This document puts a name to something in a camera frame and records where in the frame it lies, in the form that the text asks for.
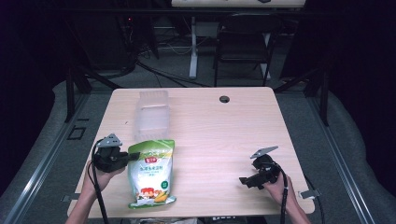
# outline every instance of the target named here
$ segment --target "plastic container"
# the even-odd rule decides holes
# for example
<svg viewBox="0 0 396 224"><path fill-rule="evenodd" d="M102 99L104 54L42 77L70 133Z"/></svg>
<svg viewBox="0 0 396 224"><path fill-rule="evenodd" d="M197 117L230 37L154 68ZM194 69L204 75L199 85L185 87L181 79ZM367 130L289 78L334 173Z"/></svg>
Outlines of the plastic container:
<svg viewBox="0 0 396 224"><path fill-rule="evenodd" d="M135 115L136 142L168 138L170 112L167 91L141 91Z"/></svg>

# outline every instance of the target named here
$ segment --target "snack bag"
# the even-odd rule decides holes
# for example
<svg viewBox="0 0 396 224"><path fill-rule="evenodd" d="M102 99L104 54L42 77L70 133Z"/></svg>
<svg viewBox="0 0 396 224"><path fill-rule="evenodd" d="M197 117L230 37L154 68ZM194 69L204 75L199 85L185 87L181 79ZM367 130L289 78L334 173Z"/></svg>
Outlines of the snack bag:
<svg viewBox="0 0 396 224"><path fill-rule="evenodd" d="M128 178L135 203L130 208L172 203L170 195L174 140L149 140L130 146L128 153L140 152L137 161L128 163Z"/></svg>

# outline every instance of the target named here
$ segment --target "dark background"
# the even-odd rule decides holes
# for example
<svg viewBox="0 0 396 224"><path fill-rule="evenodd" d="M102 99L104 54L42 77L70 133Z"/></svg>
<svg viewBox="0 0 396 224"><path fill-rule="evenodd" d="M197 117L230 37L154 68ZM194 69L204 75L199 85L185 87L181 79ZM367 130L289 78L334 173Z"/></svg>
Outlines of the dark background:
<svg viewBox="0 0 396 224"><path fill-rule="evenodd" d="M391 2L310 1L306 10L343 10L347 14L345 41L330 73L330 88L356 121L378 181L396 196L392 175L396 160L396 16ZM1 136L5 140L1 145L1 193L37 139L54 103L51 89L65 80L70 64L90 66L92 57L106 61L106 55L100 53L87 55L71 36L70 27L58 17L47 18L37 9L40 4L43 2L25 0L0 3ZM84 28L83 22L74 22ZM96 22L114 31L107 37L114 45L122 42L114 21ZM297 77L317 66L339 25L301 21L282 76ZM125 57L111 66L126 66L117 63L128 62Z"/></svg>

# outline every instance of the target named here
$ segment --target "chair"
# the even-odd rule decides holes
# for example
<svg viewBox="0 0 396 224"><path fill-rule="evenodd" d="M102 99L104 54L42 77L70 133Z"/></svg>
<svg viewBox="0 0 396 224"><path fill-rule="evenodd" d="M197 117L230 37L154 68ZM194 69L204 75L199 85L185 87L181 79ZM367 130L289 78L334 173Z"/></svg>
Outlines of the chair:
<svg viewBox="0 0 396 224"><path fill-rule="evenodd" d="M215 87L218 85L218 67L221 63L266 63L262 85L268 77L276 37L283 28L276 15L236 13L219 22L213 68ZM269 34L265 44L264 34Z"/></svg>

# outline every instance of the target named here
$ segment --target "human arm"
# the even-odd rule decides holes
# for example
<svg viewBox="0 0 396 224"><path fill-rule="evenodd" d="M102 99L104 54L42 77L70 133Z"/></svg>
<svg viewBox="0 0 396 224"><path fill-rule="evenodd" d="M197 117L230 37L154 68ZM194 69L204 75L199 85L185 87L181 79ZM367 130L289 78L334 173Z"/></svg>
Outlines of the human arm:
<svg viewBox="0 0 396 224"><path fill-rule="evenodd" d="M105 173L96 169L96 177L100 190L104 190L107 184L110 182L110 179L114 175L122 173L124 170L125 167L111 173ZM91 161L87 162L81 193L79 194L77 203L73 208L72 212L70 213L69 218L66 220L66 224L78 224L87 222L88 214L90 213L92 205L96 200L95 188L88 174L93 177Z"/></svg>
<svg viewBox="0 0 396 224"><path fill-rule="evenodd" d="M311 223L306 216L304 210L300 207L300 205L297 202L297 198L294 194L294 188L291 183L290 177L287 175L288 179L288 199L286 201L286 212L290 217L290 220L294 224L308 224ZM272 184L270 182L267 182L263 184L263 186L268 190L268 192L271 194L273 199L279 204L282 204L282 199L283 199L283 189L284 189L284 181L283 181L283 175L279 175L277 178L277 181Z"/></svg>

